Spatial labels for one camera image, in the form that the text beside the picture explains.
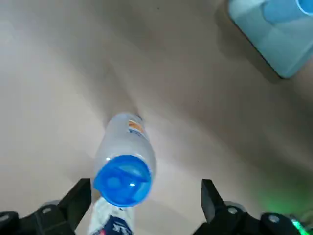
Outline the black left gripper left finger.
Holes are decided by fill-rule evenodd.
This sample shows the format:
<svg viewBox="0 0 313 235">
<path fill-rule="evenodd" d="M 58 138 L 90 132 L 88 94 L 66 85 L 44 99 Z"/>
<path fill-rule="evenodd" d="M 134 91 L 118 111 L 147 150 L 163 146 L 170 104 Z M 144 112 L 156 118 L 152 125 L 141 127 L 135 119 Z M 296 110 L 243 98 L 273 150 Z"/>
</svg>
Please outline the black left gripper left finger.
<svg viewBox="0 0 313 235">
<path fill-rule="evenodd" d="M 91 205 L 91 182 L 80 179 L 56 204 L 48 203 L 23 218 L 15 211 L 0 213 L 2 235 L 74 235 Z"/>
</svg>

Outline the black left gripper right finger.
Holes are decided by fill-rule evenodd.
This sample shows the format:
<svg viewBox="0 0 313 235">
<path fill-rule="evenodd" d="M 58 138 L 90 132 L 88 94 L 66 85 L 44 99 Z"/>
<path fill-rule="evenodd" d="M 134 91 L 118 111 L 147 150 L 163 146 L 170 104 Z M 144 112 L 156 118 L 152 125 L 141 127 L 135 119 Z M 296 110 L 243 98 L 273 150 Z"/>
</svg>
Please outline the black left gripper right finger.
<svg viewBox="0 0 313 235">
<path fill-rule="evenodd" d="M 304 227 L 297 220 L 267 212 L 259 219 L 235 205 L 227 205 L 212 180 L 201 181 L 201 207 L 206 222 L 195 235 L 303 235 Z"/>
</svg>

